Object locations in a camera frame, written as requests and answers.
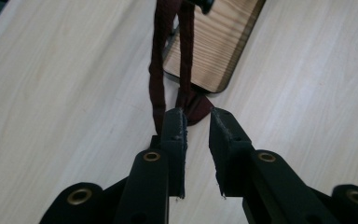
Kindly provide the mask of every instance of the black plastic part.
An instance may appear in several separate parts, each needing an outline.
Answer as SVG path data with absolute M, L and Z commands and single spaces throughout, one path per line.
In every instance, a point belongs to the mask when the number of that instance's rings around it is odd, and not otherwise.
M 70 204 L 68 199 L 72 198 L 74 201 L 81 202 L 81 198 L 87 196 L 84 192 L 90 193 L 85 202 L 79 204 Z M 50 206 L 46 214 L 40 221 L 41 224 L 67 224 L 78 223 L 88 224 L 101 223 L 99 219 L 101 216 L 101 196 L 103 190 L 100 186 L 91 183 L 78 183 L 65 189 L 56 198 Z
M 216 167 L 216 179 L 220 192 L 227 197 L 243 197 L 249 154 L 255 149 L 252 141 L 234 116 L 223 109 L 211 111 L 209 135 L 211 150 Z
M 173 197 L 185 197 L 185 162 L 187 151 L 187 120 L 180 108 L 165 113 L 160 139 L 160 148 L 169 160 L 169 194 Z M 157 146 L 157 137 L 152 145 Z
M 271 219 L 277 223 L 339 223 L 278 154 L 251 155 L 252 179 Z
M 126 181 L 124 178 L 106 190 L 91 183 L 75 184 L 60 193 L 40 223 L 111 223 Z
M 202 14 L 204 15 L 209 13 L 214 2 L 214 0 L 186 0 L 186 1 L 196 6 L 199 6 L 202 10 Z
M 168 208 L 168 157 L 158 149 L 140 152 L 113 223 L 168 223 Z
M 340 208 L 342 223 L 358 223 L 358 187 L 340 185 L 334 188 L 332 199 Z

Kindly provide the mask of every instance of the maroon fabric strap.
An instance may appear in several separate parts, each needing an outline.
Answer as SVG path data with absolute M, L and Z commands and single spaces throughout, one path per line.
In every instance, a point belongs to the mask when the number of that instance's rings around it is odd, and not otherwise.
M 173 20 L 178 15 L 180 25 L 180 88 L 176 107 L 182 107 L 187 117 L 187 124 L 193 125 L 207 116 L 212 103 L 205 95 L 191 90 L 191 67 L 194 45 L 194 9 L 195 6 L 184 0 L 157 0 L 151 64 L 149 66 L 149 94 L 153 106 L 153 119 L 156 132 L 161 134 L 162 121 L 166 109 L 163 84 L 162 52 L 168 35 L 172 30 Z

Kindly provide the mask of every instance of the light wood table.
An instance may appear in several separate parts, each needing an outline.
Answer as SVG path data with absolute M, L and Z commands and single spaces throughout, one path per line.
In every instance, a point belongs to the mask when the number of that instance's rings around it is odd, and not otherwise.
M 0 16 L 0 223 L 37 223 L 77 182 L 129 174 L 154 134 L 148 71 L 155 1 L 11 0 Z M 166 79 L 169 107 L 177 84 Z M 306 184 L 358 185 L 358 1 L 270 0 L 227 89 L 256 148 Z M 171 223 L 246 223 L 223 199 L 209 118 L 188 129 L 186 198 Z

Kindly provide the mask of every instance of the table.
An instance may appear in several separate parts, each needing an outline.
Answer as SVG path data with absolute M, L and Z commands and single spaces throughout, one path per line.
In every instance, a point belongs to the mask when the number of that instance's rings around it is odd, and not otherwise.
M 0 16 L 0 223 L 37 223 L 77 182 L 129 174 L 154 134 L 154 1 L 11 0 Z M 168 108 L 178 84 L 165 79 Z M 267 1 L 225 91 L 254 142 L 324 193 L 358 185 L 358 1 Z M 246 223 L 219 195 L 209 118 L 188 128 L 171 223 Z

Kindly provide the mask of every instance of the wood grain surface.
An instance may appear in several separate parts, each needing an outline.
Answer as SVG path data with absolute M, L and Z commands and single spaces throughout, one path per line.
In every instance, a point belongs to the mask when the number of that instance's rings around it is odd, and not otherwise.
M 106 189 L 154 134 L 155 1 L 11 0 L 0 16 L 0 223 L 38 223 L 78 182 Z M 178 85 L 165 78 L 168 108 Z M 267 1 L 228 88 L 211 95 L 306 184 L 358 185 L 358 1 Z M 246 223 L 223 199 L 209 118 L 188 129 L 170 223 Z
M 194 20 L 194 59 L 191 82 L 210 92 L 223 91 L 265 0 L 216 0 L 203 15 L 197 7 Z M 180 35 L 176 35 L 164 62 L 164 70 L 180 76 Z

